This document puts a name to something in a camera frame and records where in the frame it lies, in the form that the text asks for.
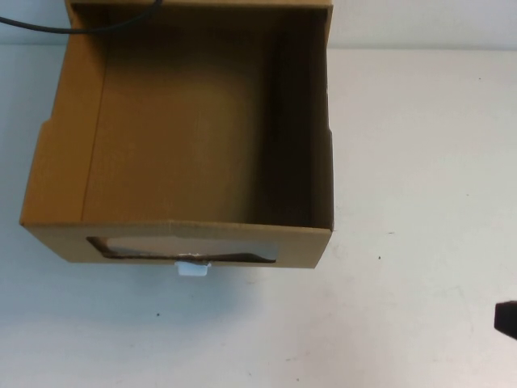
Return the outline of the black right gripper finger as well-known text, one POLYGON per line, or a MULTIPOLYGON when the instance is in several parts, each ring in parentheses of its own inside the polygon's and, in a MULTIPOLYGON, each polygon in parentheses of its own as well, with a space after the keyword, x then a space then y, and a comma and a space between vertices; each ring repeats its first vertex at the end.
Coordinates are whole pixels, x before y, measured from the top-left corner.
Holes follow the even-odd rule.
POLYGON ((517 301, 499 302, 495 306, 496 320, 516 320, 517 301))
POLYGON ((517 338, 516 317, 495 316, 494 329, 510 338, 517 338))

